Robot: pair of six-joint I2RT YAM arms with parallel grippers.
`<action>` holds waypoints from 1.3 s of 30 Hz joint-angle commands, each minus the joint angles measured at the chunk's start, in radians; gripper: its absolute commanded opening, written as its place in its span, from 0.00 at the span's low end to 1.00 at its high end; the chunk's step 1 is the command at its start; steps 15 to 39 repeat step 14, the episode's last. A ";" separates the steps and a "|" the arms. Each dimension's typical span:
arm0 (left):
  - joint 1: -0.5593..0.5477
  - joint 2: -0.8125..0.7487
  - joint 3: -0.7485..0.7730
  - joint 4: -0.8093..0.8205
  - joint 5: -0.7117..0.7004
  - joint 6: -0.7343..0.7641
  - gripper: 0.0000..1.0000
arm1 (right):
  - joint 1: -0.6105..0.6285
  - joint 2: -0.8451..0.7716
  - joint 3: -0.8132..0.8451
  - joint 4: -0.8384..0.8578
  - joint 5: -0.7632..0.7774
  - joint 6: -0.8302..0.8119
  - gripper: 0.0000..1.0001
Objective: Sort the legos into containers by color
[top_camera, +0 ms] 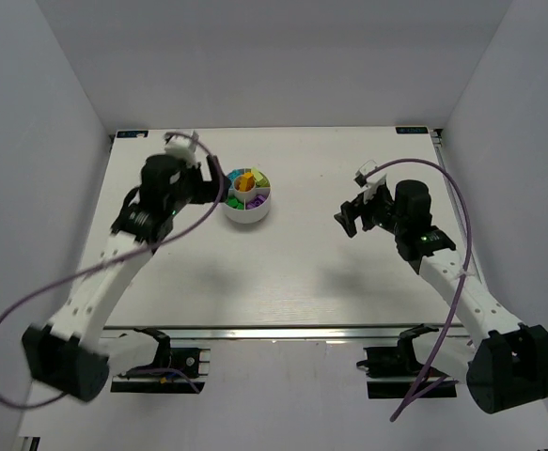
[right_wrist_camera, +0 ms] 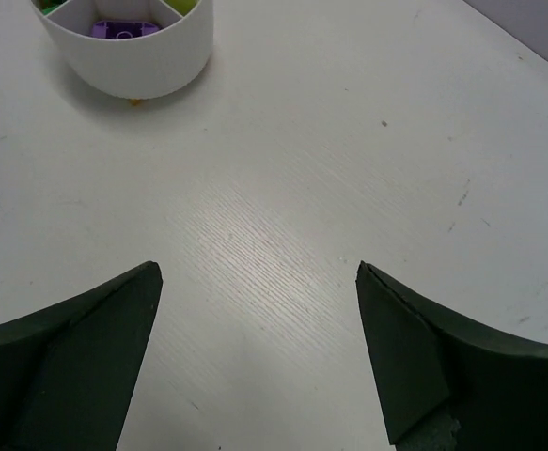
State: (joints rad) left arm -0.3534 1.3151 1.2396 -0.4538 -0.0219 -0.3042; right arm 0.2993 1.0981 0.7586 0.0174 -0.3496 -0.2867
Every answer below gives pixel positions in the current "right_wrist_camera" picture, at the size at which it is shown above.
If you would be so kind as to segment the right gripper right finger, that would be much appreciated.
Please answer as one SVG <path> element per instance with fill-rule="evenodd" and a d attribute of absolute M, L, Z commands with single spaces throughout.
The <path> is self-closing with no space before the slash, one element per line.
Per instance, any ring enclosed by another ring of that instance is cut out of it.
<path fill-rule="evenodd" d="M 398 450 L 548 450 L 548 344 L 444 307 L 368 263 L 356 291 Z"/>

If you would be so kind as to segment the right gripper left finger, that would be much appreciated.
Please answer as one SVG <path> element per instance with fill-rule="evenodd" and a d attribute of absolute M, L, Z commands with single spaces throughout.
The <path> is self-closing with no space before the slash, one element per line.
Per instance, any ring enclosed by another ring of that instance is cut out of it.
<path fill-rule="evenodd" d="M 0 450 L 114 450 L 163 278 L 145 262 L 0 324 Z"/>

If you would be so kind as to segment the purple curved lego brick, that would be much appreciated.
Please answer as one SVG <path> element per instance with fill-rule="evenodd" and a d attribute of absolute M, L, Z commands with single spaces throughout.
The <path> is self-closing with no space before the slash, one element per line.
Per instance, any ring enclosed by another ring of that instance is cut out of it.
<path fill-rule="evenodd" d="M 155 23 L 144 21 L 98 21 L 90 30 L 90 36 L 96 39 L 135 39 L 161 30 Z"/>

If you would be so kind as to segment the green curved lego brick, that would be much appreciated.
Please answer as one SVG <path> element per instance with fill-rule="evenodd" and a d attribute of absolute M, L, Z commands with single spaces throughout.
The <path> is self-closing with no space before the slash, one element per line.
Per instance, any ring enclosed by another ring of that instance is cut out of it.
<path fill-rule="evenodd" d="M 47 15 L 65 4 L 67 0 L 37 0 L 37 7 L 43 15 Z"/>

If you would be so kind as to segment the pale lime lego brick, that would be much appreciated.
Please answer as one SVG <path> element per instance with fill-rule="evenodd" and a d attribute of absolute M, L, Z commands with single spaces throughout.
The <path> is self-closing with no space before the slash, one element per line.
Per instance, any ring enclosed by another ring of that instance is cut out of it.
<path fill-rule="evenodd" d="M 197 4 L 197 0 L 165 0 L 180 15 L 188 14 Z"/>

